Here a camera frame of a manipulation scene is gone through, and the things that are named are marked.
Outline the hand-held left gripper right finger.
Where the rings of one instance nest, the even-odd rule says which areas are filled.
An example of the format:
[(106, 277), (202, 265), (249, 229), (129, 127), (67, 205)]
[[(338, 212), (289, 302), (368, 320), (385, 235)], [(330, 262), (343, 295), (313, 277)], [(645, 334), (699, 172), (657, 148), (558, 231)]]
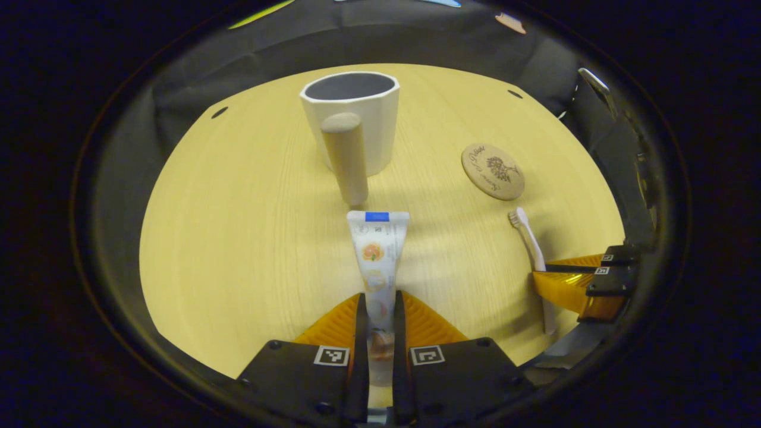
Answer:
[(404, 291), (396, 294), (394, 332), (398, 426), (476, 426), (536, 390), (492, 338), (467, 338)]

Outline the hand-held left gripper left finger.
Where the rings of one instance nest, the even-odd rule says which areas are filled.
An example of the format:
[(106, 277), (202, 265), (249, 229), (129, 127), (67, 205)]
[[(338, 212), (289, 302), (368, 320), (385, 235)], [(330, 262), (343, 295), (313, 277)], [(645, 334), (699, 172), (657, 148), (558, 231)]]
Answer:
[(369, 315), (362, 293), (293, 341), (270, 339), (237, 381), (245, 397), (283, 424), (352, 426), (369, 414)]

